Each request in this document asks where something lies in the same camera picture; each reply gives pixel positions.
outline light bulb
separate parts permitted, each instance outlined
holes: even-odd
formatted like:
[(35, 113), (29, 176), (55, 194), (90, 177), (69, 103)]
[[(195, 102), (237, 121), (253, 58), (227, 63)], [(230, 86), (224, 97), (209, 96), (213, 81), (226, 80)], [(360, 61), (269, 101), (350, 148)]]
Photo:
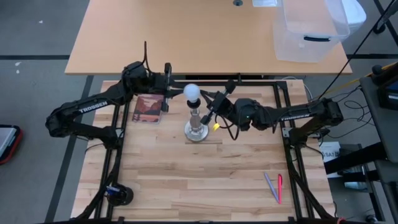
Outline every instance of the light bulb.
[(184, 95), (191, 103), (196, 102), (200, 96), (199, 86), (195, 84), (188, 84), (184, 87)]

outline metal lamp base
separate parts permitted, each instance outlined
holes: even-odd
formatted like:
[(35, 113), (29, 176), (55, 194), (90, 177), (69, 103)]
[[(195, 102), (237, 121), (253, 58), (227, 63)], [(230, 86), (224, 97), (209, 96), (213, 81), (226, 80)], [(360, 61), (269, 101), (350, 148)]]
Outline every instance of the metal lamp base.
[(201, 125), (200, 128), (193, 129), (188, 121), (185, 125), (184, 133), (189, 141), (198, 143), (206, 139), (209, 134), (209, 127)]

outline wooden tabletop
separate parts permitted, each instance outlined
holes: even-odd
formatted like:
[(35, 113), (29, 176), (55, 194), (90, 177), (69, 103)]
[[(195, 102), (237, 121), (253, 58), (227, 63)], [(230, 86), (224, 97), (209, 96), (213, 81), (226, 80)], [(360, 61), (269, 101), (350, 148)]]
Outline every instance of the wooden tabletop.
[[(141, 61), (144, 41), (155, 72), (170, 62), (176, 75), (336, 75), (347, 58), (341, 44), (319, 63), (277, 60), (276, 9), (250, 0), (92, 0), (65, 73), (120, 75)], [(343, 74), (351, 74), (346, 67)]]
[[(307, 98), (301, 80), (287, 81), (293, 105)], [(104, 82), (102, 91), (116, 82)], [(222, 90), (222, 86), (201, 86), (204, 90)], [(228, 97), (252, 98), (262, 105), (275, 106), (272, 87), (237, 86)], [(131, 102), (124, 140), (119, 182), (134, 191), (127, 206), (114, 208), (113, 218), (127, 220), (287, 220), (295, 216), (282, 137), (278, 128), (241, 132), (233, 141), (228, 132), (211, 132), (206, 141), (192, 144), (183, 127), (190, 113), (186, 99), (180, 95), (169, 101), (170, 110), (159, 124), (132, 121), (136, 101)], [(94, 126), (110, 126), (113, 106), (96, 111)], [(201, 106), (202, 114), (206, 112)], [(119, 126), (123, 110), (120, 111)], [(307, 120), (297, 120), (300, 126)], [(90, 141), (88, 146), (101, 143)], [(317, 148), (316, 141), (308, 145)], [(72, 217), (79, 215), (98, 190), (105, 149), (91, 148), (81, 171)], [(333, 200), (321, 156), (302, 149), (310, 190), (326, 210), (333, 214)], [(279, 205), (264, 179), (266, 171), (277, 189), (277, 176), (283, 176), (282, 205)], [(303, 215), (303, 195), (299, 190)]]

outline red case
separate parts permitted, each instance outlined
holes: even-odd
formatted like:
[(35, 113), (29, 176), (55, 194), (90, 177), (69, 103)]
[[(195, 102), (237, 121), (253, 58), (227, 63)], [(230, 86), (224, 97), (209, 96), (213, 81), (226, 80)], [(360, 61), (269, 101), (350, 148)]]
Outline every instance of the red case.
[(0, 165), (3, 165), (11, 159), (12, 155), (14, 155), (16, 148), (22, 139), (22, 130), (18, 126), (15, 126), (15, 125), (0, 124), (0, 128), (15, 128), (16, 129), (14, 138), (12, 139), (12, 141), (10, 142), (10, 144), (8, 145), (6, 150), (4, 150), (3, 154), (0, 157)]

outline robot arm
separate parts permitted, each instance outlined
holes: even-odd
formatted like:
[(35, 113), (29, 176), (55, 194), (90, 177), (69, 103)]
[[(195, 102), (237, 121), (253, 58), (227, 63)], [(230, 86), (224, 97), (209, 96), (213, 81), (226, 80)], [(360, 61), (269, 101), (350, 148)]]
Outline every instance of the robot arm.
[[(105, 148), (119, 146), (116, 130), (110, 126), (98, 128), (87, 124), (74, 122), (79, 115), (97, 110), (108, 105), (124, 105), (131, 101), (136, 94), (158, 94), (165, 98), (171, 97), (170, 84), (171, 64), (165, 64), (165, 74), (147, 71), (142, 62), (134, 62), (126, 66), (121, 80), (109, 87), (105, 92), (88, 98), (64, 103), (52, 111), (45, 126), (52, 137), (66, 137), (69, 135), (83, 136), (88, 139), (98, 138), (104, 142)], [(164, 100), (162, 110), (167, 111), (167, 101)]]
[(338, 104), (331, 99), (323, 98), (302, 105), (272, 108), (261, 106), (257, 101), (248, 98), (240, 98), (232, 103), (227, 99), (227, 95), (231, 94), (234, 89), (235, 84), (230, 80), (226, 84), (224, 92), (202, 92), (209, 109), (208, 114), (201, 119), (202, 124), (208, 124), (213, 114), (216, 114), (232, 122), (240, 131), (249, 130), (251, 124), (257, 130), (263, 131), (272, 128), (274, 132), (280, 121), (312, 117), (301, 128), (289, 131), (290, 143), (295, 145), (299, 141), (307, 141), (306, 137), (320, 128), (336, 126), (344, 120)]

